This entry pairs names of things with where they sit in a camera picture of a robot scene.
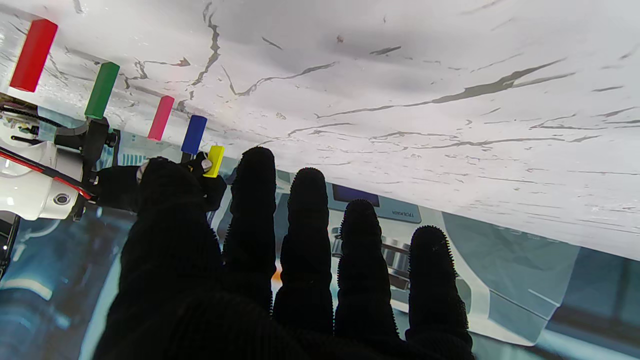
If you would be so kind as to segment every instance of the dark screen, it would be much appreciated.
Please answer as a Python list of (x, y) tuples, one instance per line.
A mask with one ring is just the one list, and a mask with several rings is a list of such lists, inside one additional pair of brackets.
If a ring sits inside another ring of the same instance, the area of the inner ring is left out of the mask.
[(349, 202), (355, 199), (365, 199), (376, 208), (380, 207), (380, 198), (377, 195), (336, 184), (332, 184), (332, 187), (333, 199), (336, 201)]

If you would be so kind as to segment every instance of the blue block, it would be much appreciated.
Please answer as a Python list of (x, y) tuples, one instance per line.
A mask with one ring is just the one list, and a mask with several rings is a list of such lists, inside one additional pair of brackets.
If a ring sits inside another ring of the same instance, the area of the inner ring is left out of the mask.
[(192, 115), (189, 120), (189, 127), (187, 127), (187, 133), (184, 135), (184, 141), (182, 142), (182, 152), (195, 155), (200, 148), (200, 142), (202, 141), (202, 134), (204, 128), (207, 126), (207, 118), (199, 115)]

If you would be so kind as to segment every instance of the screw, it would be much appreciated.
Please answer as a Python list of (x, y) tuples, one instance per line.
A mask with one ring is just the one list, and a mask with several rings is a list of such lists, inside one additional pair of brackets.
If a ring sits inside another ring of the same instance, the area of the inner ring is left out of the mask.
[(53, 202), (57, 205), (66, 205), (69, 203), (69, 195), (66, 193), (59, 193), (55, 198), (53, 198)]

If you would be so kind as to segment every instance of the colored block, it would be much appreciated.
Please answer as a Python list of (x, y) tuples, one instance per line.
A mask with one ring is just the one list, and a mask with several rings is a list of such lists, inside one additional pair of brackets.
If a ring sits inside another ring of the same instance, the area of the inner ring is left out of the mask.
[(163, 96), (162, 99), (160, 99), (160, 104), (158, 104), (158, 109), (156, 110), (154, 121), (151, 123), (151, 129), (149, 129), (147, 138), (155, 141), (162, 140), (162, 134), (164, 133), (166, 122), (169, 120), (174, 101), (175, 99), (170, 96)]
[(9, 86), (22, 91), (35, 92), (38, 80), (47, 61), (58, 25), (47, 19), (31, 22), (18, 64), (15, 66)]
[(209, 155), (207, 159), (211, 161), (211, 169), (204, 173), (203, 176), (206, 177), (216, 177), (218, 176), (218, 171), (220, 170), (220, 165), (222, 164), (222, 156), (225, 154), (224, 146), (212, 146), (211, 150), (209, 150)]
[(187, 133), (184, 135), (184, 141), (182, 142), (182, 152), (195, 155), (200, 148), (200, 142), (202, 141), (202, 134), (204, 128), (207, 125), (207, 118), (199, 115), (192, 115), (189, 120), (189, 127), (187, 127)]
[(98, 77), (93, 84), (89, 103), (87, 103), (84, 111), (86, 117), (93, 119), (102, 119), (104, 117), (104, 110), (107, 108), (109, 96), (111, 96), (111, 90), (116, 83), (119, 70), (120, 67), (114, 63), (109, 62), (100, 65), (100, 71), (98, 71)]

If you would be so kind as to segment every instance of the pink block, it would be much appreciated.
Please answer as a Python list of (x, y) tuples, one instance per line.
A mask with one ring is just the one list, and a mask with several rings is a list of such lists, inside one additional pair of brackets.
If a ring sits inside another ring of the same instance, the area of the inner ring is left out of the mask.
[(160, 99), (160, 104), (158, 104), (158, 109), (156, 110), (156, 115), (151, 124), (151, 129), (149, 129), (147, 138), (155, 141), (162, 140), (164, 127), (166, 126), (167, 120), (169, 120), (174, 101), (175, 99), (170, 96), (163, 96), (162, 99)]

